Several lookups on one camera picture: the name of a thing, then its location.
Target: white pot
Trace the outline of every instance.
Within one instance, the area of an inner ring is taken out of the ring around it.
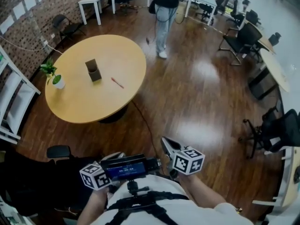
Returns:
[[[60,81],[57,84],[53,84],[53,85],[58,89],[63,89],[66,84],[65,81],[62,79],[62,77],[60,77]]]

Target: brick wall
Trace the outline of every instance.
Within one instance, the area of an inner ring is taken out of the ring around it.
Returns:
[[[42,48],[44,40],[47,40],[52,47],[55,47],[60,38],[57,32],[52,27],[52,19],[57,14],[65,14],[73,22],[82,22],[81,14],[78,6],[80,0],[42,0],[37,5],[26,11],[18,20],[15,17],[13,8],[24,0],[0,0],[0,24],[4,22],[9,15],[12,15],[14,24],[5,32],[0,34],[23,48],[36,50]],[[101,1],[102,7],[107,4],[107,0]],[[93,5],[85,5],[84,7],[86,17],[94,13]],[[51,39],[51,34],[55,33],[56,37]],[[0,38],[0,44],[10,56],[11,60],[16,66],[30,78],[36,71],[41,62],[47,57],[50,52],[41,50],[39,52],[28,52],[20,50],[16,47],[9,45],[7,42]],[[6,73],[0,77],[1,83],[5,80]]]

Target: table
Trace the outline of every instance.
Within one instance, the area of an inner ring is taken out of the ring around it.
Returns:
[[[259,44],[261,44],[266,50],[269,50],[272,53],[276,54],[272,44],[270,43],[269,39],[265,36],[264,32],[261,31],[257,26],[255,26],[255,27],[257,30],[259,30],[259,32],[262,35],[262,38],[258,40]]]
[[[85,62],[95,59],[102,79],[92,82]],[[45,86],[50,110],[71,123],[103,120],[133,99],[146,73],[146,58],[132,40],[116,35],[85,39],[66,50],[55,62],[56,74],[66,86]],[[112,81],[114,78],[124,88]]]
[[[294,183],[294,174],[296,168],[300,165],[300,148],[297,147],[287,147],[286,150],[290,150],[291,155],[283,157],[284,160],[289,160],[289,163],[285,162],[285,170],[282,176],[282,182],[280,185],[278,197],[274,197],[274,202],[265,202],[253,200],[252,203],[259,205],[268,205],[268,206],[280,206],[286,207],[292,204],[298,197],[298,187],[299,183]]]
[[[256,78],[254,78],[251,82],[248,83],[251,93],[258,100],[262,100],[266,95],[272,92],[278,85],[281,86],[282,89],[285,90],[286,92],[289,92],[290,85],[287,80],[287,77],[284,75],[282,68],[278,63],[278,61],[276,60],[276,58],[274,57],[274,55],[265,49],[261,49],[260,54],[265,64],[265,68]],[[262,79],[264,79],[269,73],[271,73],[271,75],[275,79],[276,84],[273,85],[266,92],[261,93],[261,89],[258,89],[259,88],[258,83]]]
[[[200,3],[207,4],[207,5],[213,7],[212,13],[210,14],[210,19],[209,19],[209,21],[208,21],[208,23],[207,23],[207,24],[210,26],[210,22],[211,22],[211,20],[212,20],[212,18],[213,18],[213,16],[214,16],[214,12],[215,12],[216,7],[217,7],[216,1],[215,1],[215,0],[196,0],[196,1],[198,1],[198,2],[200,2]],[[189,8],[191,7],[191,2],[192,2],[192,0],[188,0],[188,2],[187,2],[187,10],[186,10],[185,17],[188,16],[188,10],[189,10]]]
[[[99,10],[100,10],[100,13],[102,13],[102,8],[101,8],[101,3],[99,1],[100,0],[81,0],[81,1],[78,2],[84,25],[86,25],[86,18],[85,18],[85,14],[84,14],[83,4],[89,4],[89,3],[94,4],[96,17],[97,17],[97,22],[98,22],[98,25],[101,25]],[[114,4],[114,0],[112,0],[112,12],[113,12],[113,14],[115,14],[115,12],[116,12],[116,7],[115,7],[115,4]]]

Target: white sneaker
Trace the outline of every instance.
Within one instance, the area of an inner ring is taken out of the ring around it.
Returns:
[[[163,59],[166,59],[166,58],[167,58],[167,54],[165,53],[165,51],[160,52],[160,53],[158,54],[158,56],[159,56],[160,58],[163,58]]]

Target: pen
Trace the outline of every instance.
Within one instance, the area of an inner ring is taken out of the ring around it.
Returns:
[[[121,84],[119,84],[113,77],[112,77],[112,80],[116,83],[116,84],[118,84],[121,88],[124,88]]]

